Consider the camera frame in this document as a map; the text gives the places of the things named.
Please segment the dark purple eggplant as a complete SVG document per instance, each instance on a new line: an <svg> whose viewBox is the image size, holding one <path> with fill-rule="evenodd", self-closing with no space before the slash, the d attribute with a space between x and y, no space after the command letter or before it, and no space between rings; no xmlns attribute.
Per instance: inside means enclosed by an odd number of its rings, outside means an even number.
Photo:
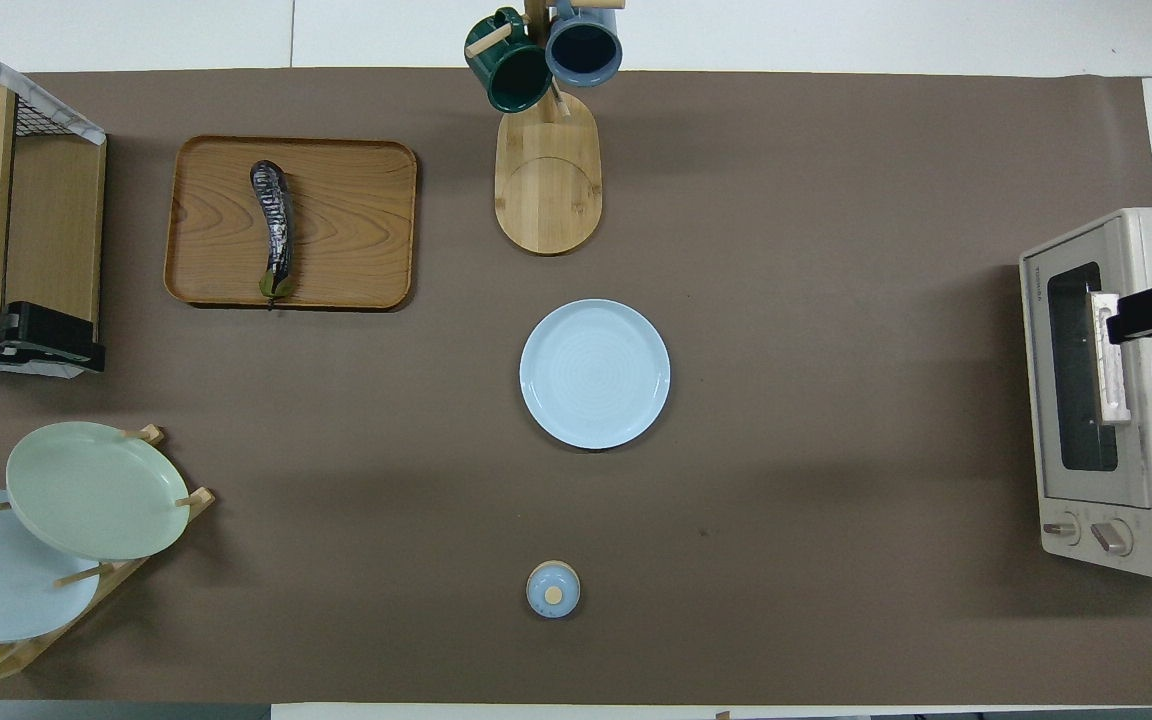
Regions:
<svg viewBox="0 0 1152 720"><path fill-rule="evenodd" d="M294 259L294 213L291 187L285 170L268 159L257 160L250 169L250 182L268 228L268 260L262 274L259 290L268 309L291 295Z"/></svg>

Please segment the light blue serving plate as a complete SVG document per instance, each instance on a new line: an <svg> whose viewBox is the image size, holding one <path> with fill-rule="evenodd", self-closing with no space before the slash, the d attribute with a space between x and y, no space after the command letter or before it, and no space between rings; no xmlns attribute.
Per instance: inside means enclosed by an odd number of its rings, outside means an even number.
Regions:
<svg viewBox="0 0 1152 720"><path fill-rule="evenodd" d="M664 414L672 386L662 334L614 300L576 300L526 336L518 387L532 420L581 450L635 441Z"/></svg>

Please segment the pale green plate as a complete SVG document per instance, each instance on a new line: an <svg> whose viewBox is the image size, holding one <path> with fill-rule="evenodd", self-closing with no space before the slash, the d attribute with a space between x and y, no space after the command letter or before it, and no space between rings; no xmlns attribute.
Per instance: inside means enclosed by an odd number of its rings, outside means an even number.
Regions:
<svg viewBox="0 0 1152 720"><path fill-rule="evenodd" d="M32 430L5 470L12 511L41 541L93 561L156 555L183 536L182 473L145 439L93 420Z"/></svg>

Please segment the wooden plate rack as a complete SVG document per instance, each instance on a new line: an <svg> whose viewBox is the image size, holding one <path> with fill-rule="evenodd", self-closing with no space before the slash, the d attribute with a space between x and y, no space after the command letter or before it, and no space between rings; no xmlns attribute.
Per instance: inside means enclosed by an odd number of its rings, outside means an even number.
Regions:
<svg viewBox="0 0 1152 720"><path fill-rule="evenodd" d="M159 444L162 439L162 432L161 429L156 427L156 425L147 425L147 427L138 430L122 430L122 432L127 437L145 439L147 444L151 444L151 446L154 446L157 450L160 450ZM189 488L187 484L185 488L188 488L189 492L188 497L179 500L179 505L185 506L189 510L189 525L192 521L200 516L202 511L210 509L212 503L215 501L215 497L210 488ZM6 492L6 480L3 491ZM6 501L0 502L0 510L12 510L12 506L8 501L8 492L6 492ZM31 665L38 655L41 655L41 652L50 650L52 644L63 637L65 632L68 632L68 630L70 630L73 626L76 626L83 617L90 615L91 612L100 605L100 602L105 601L106 598L108 598L116 588L119 588L119 585L122 585L127 582L127 579L132 577L132 574L141 570L142 566L146 564L147 560L152 556L131 561L93 561L84 559L93 562L94 566L92 569L56 579L55 584L58 588L65 588L65 585L78 582L78 579L97 577L99 578L99 588L97 588L88 609L83 611L76 620L70 621L67 626L61 626L61 628L56 629L55 632L37 635L37 637L29 638L26 641L0 643L0 679L8 679L8 676L22 673L22 670L26 669L26 666Z"/></svg>

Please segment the rectangular wooden tray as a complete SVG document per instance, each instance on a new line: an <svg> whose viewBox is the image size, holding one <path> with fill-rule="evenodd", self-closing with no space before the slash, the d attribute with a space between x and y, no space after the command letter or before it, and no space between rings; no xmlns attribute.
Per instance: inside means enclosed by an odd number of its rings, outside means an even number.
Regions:
<svg viewBox="0 0 1152 720"><path fill-rule="evenodd" d="M414 279L419 164L403 143L204 135L175 158L162 282L195 306L268 306L270 233L250 182L271 161L291 200L291 291L275 309L389 311Z"/></svg>

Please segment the large brown table mat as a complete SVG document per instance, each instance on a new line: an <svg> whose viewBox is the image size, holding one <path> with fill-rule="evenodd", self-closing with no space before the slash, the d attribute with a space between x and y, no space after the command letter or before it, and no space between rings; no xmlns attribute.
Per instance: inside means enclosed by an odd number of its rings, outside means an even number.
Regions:
<svg viewBox="0 0 1152 720"><path fill-rule="evenodd" d="M1139 81L623 73L582 94L604 213L563 258L500 233L465 68L38 82L109 135L108 369L0 377L0 486L32 429L151 420L218 501L0 700L1152 705L1152 579L1041 547L1018 274L1152 205ZM407 304L173 300L198 135L410 146ZM518 387L576 300L669 353L609 450ZM570 616L526 605L547 560Z"/></svg>

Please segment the wooden mug tree stand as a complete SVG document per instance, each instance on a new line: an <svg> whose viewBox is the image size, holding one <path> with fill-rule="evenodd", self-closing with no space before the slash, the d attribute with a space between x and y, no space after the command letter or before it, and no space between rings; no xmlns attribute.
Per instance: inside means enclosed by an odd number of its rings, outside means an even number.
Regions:
<svg viewBox="0 0 1152 720"><path fill-rule="evenodd" d="M556 9L524 0L529 31L545 51ZM500 113L494 205L515 245L543 256L570 252L602 219L602 150L593 113L553 76L548 94L520 113Z"/></svg>

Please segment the dark green mug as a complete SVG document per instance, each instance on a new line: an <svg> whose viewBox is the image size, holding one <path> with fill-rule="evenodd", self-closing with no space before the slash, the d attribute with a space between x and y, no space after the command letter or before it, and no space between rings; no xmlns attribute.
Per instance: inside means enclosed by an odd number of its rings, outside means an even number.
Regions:
<svg viewBox="0 0 1152 720"><path fill-rule="evenodd" d="M502 113L532 108L553 85L545 51L529 33L532 14L502 6L471 26L463 41L467 67Z"/></svg>

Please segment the small blue lidded jar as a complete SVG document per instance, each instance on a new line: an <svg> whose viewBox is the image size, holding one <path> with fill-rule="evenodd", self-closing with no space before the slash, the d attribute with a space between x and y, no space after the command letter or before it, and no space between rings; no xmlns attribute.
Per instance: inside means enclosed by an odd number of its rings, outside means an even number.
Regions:
<svg viewBox="0 0 1152 720"><path fill-rule="evenodd" d="M563 561L540 562L526 577L525 598L526 606L539 617L570 616L579 606L579 574Z"/></svg>

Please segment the blue mug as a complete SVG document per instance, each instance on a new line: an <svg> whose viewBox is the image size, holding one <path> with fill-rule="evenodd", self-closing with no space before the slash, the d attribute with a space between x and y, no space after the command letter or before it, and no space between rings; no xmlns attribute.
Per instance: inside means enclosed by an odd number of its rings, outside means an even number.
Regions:
<svg viewBox="0 0 1152 720"><path fill-rule="evenodd" d="M556 14L545 46L550 73L573 88L609 81L623 59L616 14L626 0L552 0L552 5Z"/></svg>

